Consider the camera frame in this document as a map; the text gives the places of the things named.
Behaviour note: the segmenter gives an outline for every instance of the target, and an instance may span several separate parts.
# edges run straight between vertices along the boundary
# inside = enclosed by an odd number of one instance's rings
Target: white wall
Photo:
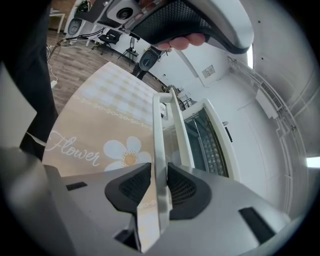
[[[319,93],[320,69],[307,39],[274,1],[241,2],[254,29],[255,71],[275,88],[295,116],[306,155],[320,156],[319,96],[315,96]]]
[[[209,86],[212,82],[221,79],[229,68],[226,52],[207,43],[201,46],[189,45],[183,53],[204,86]],[[202,71],[210,65],[213,66],[215,73],[205,78]]]
[[[209,88],[188,86],[192,99],[208,98],[222,121],[228,121],[232,146],[244,185],[283,210],[285,162],[277,124],[255,100],[256,93],[232,73]]]
[[[169,52],[168,56],[163,56],[161,60],[150,69],[150,73],[167,86],[173,85],[177,88],[185,88],[189,85],[202,86],[200,79],[194,76],[187,64],[175,50]]]
[[[205,78],[202,71],[210,65],[213,65],[215,73]],[[187,49],[180,51],[180,55],[173,50],[157,62],[150,72],[167,86],[185,88],[189,85],[208,86],[221,79],[228,68],[226,53],[204,43],[201,46],[190,45]]]

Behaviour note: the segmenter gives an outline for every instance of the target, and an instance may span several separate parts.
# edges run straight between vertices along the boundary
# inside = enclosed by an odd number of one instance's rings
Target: black pants
[[[46,52],[50,1],[43,1],[40,6],[43,9],[37,10],[37,15],[31,15],[31,19],[23,21],[25,30],[19,34],[19,43],[14,50],[7,50],[2,56],[16,86],[36,110],[36,116],[27,131],[47,142],[58,113],[51,90]],[[27,134],[20,148],[39,159],[42,159],[45,150]]]
[[[140,68],[139,63],[135,64],[135,67],[132,71],[132,75],[134,75],[135,77],[139,78],[140,80],[142,80],[142,78],[144,77],[144,75],[147,73],[148,71],[144,71]]]

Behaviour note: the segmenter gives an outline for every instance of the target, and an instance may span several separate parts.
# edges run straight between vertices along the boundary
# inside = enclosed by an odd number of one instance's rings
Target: finger
[[[185,50],[188,48],[189,40],[185,37],[177,37],[169,42],[170,46],[177,50]]]
[[[147,11],[147,12],[150,12],[153,8],[155,8],[155,7],[157,7],[157,5],[154,3],[154,2],[152,2],[152,3],[150,3],[148,6],[146,6],[145,7],[145,10]]]
[[[137,21],[139,20],[144,14],[143,13],[139,13],[134,17],[134,20]]]
[[[190,44],[192,44],[194,46],[200,46],[206,40],[205,36],[201,33],[189,34],[186,36],[186,38],[189,40]]]
[[[157,48],[161,51],[165,51],[165,50],[168,50],[170,48],[170,44],[168,42],[164,42],[162,44],[159,44],[157,46]]]
[[[141,0],[140,2],[140,8],[143,9],[145,8],[147,5],[151,4],[154,0]]]

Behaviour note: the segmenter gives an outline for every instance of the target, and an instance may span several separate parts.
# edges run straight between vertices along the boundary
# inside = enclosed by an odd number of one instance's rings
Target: table leg
[[[123,57],[124,55],[126,55],[126,54],[127,54],[127,51],[125,51],[124,53],[122,53],[122,55],[119,56],[118,60],[119,60],[121,57]]]
[[[60,18],[60,23],[59,23],[59,27],[58,27],[58,34],[60,33],[60,30],[61,30],[61,26],[62,26],[62,22],[64,22],[64,18],[65,18],[65,15],[61,15],[61,18]]]
[[[95,25],[93,26],[93,28],[91,29],[90,34],[92,34],[92,33],[94,32],[94,30],[96,29],[96,27],[97,27],[97,25],[95,24]],[[86,41],[85,46],[88,46],[88,45],[89,45],[89,42],[90,42],[90,40]]]

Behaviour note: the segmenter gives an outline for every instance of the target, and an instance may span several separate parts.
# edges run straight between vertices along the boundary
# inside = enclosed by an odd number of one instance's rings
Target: white daisy
[[[111,171],[141,163],[151,163],[150,154],[145,151],[139,152],[140,149],[141,142],[137,137],[128,137],[126,147],[117,140],[109,140],[104,144],[103,152],[107,157],[118,161],[109,164],[104,171]]]

